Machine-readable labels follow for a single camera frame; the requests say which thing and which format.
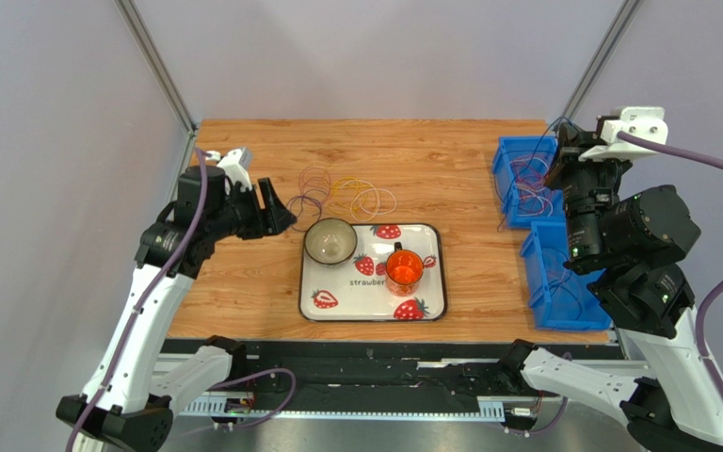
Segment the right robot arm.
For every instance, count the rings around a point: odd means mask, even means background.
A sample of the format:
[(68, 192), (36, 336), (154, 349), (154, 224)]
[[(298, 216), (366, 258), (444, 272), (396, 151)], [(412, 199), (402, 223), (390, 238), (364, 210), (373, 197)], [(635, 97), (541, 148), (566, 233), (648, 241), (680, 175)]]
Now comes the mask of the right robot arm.
[(723, 376), (707, 346), (707, 302), (696, 302), (680, 261), (700, 230), (672, 185), (621, 199), (621, 178), (642, 150), (666, 149), (660, 121), (612, 116), (593, 131), (562, 123), (545, 184), (562, 194), (569, 260), (598, 272), (589, 292), (640, 349), (651, 374), (599, 371), (517, 340), (498, 364), (515, 392), (577, 401), (620, 423), (649, 451), (723, 451)]

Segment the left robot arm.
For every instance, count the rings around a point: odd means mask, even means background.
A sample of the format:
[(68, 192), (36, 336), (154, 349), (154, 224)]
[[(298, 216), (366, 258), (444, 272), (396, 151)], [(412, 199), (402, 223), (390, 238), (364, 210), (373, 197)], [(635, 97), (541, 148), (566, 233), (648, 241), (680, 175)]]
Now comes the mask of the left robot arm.
[(100, 364), (80, 393), (57, 405), (56, 417), (72, 428), (68, 450), (156, 451), (178, 414), (203, 393), (251, 380), (246, 346), (218, 335), (166, 375), (153, 370), (217, 242), (282, 234), (295, 221), (267, 178), (233, 180), (215, 166), (179, 176), (175, 200), (140, 237), (128, 298)]

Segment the far blue plastic bin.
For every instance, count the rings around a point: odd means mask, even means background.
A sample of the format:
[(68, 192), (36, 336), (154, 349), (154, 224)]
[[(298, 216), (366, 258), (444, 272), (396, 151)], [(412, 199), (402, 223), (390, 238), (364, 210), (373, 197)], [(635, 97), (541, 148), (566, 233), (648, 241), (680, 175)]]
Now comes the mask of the far blue plastic bin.
[(553, 137), (500, 137), (491, 174), (507, 228), (535, 221), (563, 222), (561, 193), (544, 184), (556, 151)]

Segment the blue plastic bin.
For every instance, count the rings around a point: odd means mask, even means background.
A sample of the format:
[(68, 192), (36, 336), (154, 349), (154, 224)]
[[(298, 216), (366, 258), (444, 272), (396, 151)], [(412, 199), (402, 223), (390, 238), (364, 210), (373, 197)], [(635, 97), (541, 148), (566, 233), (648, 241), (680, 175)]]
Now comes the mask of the blue plastic bin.
[(603, 273), (578, 275), (564, 267), (568, 243), (563, 222), (533, 223), (520, 256), (529, 291), (527, 304), (537, 329), (569, 332), (610, 329), (611, 318), (587, 289)]
[(544, 184), (556, 151), (553, 137), (500, 137), (491, 174), (507, 228), (535, 221), (563, 222), (561, 193)]

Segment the beige ceramic bowl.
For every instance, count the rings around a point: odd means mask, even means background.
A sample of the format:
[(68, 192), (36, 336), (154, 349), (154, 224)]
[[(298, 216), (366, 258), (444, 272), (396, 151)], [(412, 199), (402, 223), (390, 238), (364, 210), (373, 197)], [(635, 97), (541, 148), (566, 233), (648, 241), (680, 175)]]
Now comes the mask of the beige ceramic bowl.
[(347, 261), (357, 246), (358, 236), (354, 227), (340, 218), (318, 220), (307, 230), (303, 243), (306, 255), (324, 266)]

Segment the near blue plastic bin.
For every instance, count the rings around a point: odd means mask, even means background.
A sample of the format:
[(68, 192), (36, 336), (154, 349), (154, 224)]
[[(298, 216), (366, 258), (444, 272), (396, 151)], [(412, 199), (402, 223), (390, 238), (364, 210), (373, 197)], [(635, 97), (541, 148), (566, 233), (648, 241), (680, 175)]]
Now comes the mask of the near blue plastic bin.
[(603, 273), (578, 275), (564, 267), (568, 243), (563, 222), (533, 223), (520, 256), (529, 291), (527, 304), (537, 329), (569, 332), (610, 329), (611, 318), (587, 289)]

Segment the white strawberry tray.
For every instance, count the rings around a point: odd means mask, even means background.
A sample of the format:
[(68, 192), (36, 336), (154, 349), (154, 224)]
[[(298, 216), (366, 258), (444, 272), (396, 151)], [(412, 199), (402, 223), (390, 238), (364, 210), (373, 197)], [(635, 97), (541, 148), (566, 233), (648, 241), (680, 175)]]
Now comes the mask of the white strawberry tray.
[[(299, 310), (315, 322), (427, 322), (448, 308), (439, 231), (424, 223), (355, 224), (356, 248), (337, 264), (318, 262), (302, 252)], [(386, 260), (395, 244), (423, 264), (416, 290), (396, 295), (387, 287)]]

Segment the orange transparent mug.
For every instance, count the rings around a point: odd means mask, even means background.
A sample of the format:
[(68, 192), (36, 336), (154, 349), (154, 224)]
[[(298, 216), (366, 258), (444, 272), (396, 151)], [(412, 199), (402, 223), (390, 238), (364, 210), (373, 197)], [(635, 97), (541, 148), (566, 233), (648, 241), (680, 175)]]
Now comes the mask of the orange transparent mug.
[(385, 262), (386, 286), (391, 294), (405, 297), (419, 288), (425, 272), (423, 259), (414, 251), (394, 243), (394, 251)]

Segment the aluminium frame rail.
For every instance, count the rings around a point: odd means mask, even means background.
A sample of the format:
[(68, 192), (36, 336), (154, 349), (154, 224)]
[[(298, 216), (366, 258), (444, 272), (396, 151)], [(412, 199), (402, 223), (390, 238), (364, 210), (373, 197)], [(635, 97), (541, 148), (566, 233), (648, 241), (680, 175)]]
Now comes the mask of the aluminium frame rail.
[(538, 434), (541, 406), (560, 396), (605, 414), (639, 436), (657, 421), (664, 398), (652, 372), (620, 371), (575, 361), (560, 350), (517, 341), (499, 359), (481, 347), (363, 346), (303, 351), (284, 343), (264, 349), (219, 340), (163, 375), (139, 361), (109, 379), (102, 365), (93, 386), (64, 396), (56, 409), (72, 427), (71, 451), (113, 445), (156, 451), (174, 420), (198, 410), (220, 428), (253, 428), (283, 415), (309, 418), (471, 418)]

